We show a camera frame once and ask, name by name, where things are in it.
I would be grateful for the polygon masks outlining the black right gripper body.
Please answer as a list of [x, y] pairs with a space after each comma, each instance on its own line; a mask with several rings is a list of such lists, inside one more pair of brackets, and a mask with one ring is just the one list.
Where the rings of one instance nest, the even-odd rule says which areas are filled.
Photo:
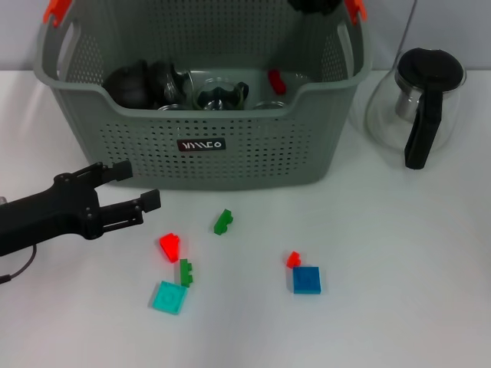
[[288, 0], [288, 3], [294, 10], [305, 15], [329, 15], [341, 4], [341, 0]]

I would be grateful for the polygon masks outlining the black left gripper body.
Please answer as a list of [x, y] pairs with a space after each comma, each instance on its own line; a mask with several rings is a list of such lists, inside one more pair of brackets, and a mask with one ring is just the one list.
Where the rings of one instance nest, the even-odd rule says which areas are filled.
[[60, 235], [99, 238], [101, 207], [95, 188], [100, 184], [88, 172], [64, 173], [45, 191], [2, 205], [1, 255]]

